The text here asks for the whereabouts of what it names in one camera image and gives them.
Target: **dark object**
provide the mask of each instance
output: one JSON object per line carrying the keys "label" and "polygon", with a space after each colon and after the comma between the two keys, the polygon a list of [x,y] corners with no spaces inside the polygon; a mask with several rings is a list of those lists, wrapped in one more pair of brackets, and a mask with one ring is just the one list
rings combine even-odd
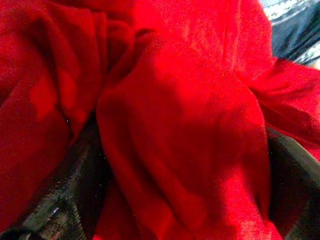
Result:
{"label": "dark object", "polygon": [[320,164],[299,143],[268,130],[270,218],[286,240],[320,239]]}
{"label": "dark object", "polygon": [[92,239],[110,177],[92,120],[31,201],[27,214],[0,240]]}

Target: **black metal object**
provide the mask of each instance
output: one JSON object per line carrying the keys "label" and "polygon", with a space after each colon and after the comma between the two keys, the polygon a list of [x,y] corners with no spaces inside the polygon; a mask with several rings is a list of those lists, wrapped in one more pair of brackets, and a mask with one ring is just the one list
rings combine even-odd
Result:
{"label": "black metal object", "polygon": [[111,175],[93,119],[0,240],[92,239]]}
{"label": "black metal object", "polygon": [[268,129],[270,218],[286,240],[320,239],[320,164],[299,143]]}

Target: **patterned fabric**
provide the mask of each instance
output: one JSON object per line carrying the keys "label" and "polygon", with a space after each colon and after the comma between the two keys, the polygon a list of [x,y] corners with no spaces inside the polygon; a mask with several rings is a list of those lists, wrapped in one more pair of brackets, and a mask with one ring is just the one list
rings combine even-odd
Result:
{"label": "patterned fabric", "polygon": [[279,58],[312,65],[320,57],[319,0],[262,0],[272,24],[272,51]]}

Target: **red fabric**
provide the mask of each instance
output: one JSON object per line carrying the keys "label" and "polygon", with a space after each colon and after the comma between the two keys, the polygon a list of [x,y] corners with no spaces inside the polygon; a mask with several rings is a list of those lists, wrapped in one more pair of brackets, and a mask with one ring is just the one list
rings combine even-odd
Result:
{"label": "red fabric", "polygon": [[115,175],[96,239],[281,239],[265,126],[320,159],[320,73],[272,57],[258,1],[0,7],[0,231],[96,107]]}

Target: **red cloth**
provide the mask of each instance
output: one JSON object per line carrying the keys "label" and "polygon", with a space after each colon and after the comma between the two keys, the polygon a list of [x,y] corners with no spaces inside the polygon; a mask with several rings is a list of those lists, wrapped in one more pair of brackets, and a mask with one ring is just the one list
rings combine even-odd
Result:
{"label": "red cloth", "polygon": [[320,73],[272,57],[258,1],[3,0],[0,12],[0,231],[96,107],[115,175],[96,239],[281,239],[265,126],[320,159]]}

